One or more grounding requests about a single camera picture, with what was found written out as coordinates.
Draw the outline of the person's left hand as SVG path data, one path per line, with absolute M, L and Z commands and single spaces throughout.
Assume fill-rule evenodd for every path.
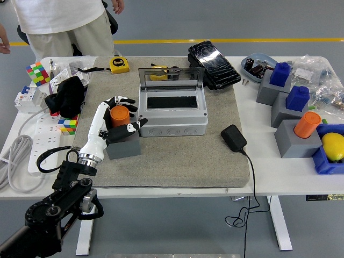
M 115 14 L 121 14 L 125 8 L 124 0 L 112 0 L 111 2 Z

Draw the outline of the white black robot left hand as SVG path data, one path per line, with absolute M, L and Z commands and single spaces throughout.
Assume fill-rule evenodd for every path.
M 88 161 L 100 163 L 104 159 L 104 150 L 108 144 L 129 137 L 148 122 L 148 119 L 142 118 L 125 125 L 110 127 L 111 120 L 105 119 L 110 114 L 110 110 L 119 106 L 129 107 L 131 112 L 135 112 L 137 108 L 133 104 L 135 100 L 123 96 L 114 96 L 100 103 L 89 129 L 88 141 L 79 151 L 78 163 Z

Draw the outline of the person's right hand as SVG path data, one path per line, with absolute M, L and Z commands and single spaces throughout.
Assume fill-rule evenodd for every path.
M 10 43 L 6 36 L 1 36 L 1 46 L 0 46 L 0 52 L 2 54 L 10 54 Z

